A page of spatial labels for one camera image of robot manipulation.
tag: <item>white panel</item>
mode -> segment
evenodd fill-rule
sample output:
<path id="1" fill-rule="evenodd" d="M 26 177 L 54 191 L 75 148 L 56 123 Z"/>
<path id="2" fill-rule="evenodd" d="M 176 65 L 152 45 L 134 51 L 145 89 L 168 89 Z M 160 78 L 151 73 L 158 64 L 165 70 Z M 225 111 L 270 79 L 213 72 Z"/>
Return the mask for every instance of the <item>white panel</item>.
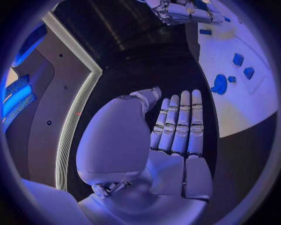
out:
<path id="1" fill-rule="evenodd" d="M 224 95 L 212 93 L 220 137 L 225 137 L 248 129 L 276 112 L 277 97 L 272 71 L 257 40 L 230 10 L 218 1 L 213 2 L 231 22 L 199 23 L 198 31 L 212 30 L 211 36 L 198 32 L 199 63 L 210 88 L 218 74 L 237 78 L 236 83 L 228 82 Z M 241 67 L 232 62 L 235 53 L 244 56 Z M 244 75 L 247 67 L 255 70 L 251 80 Z"/>

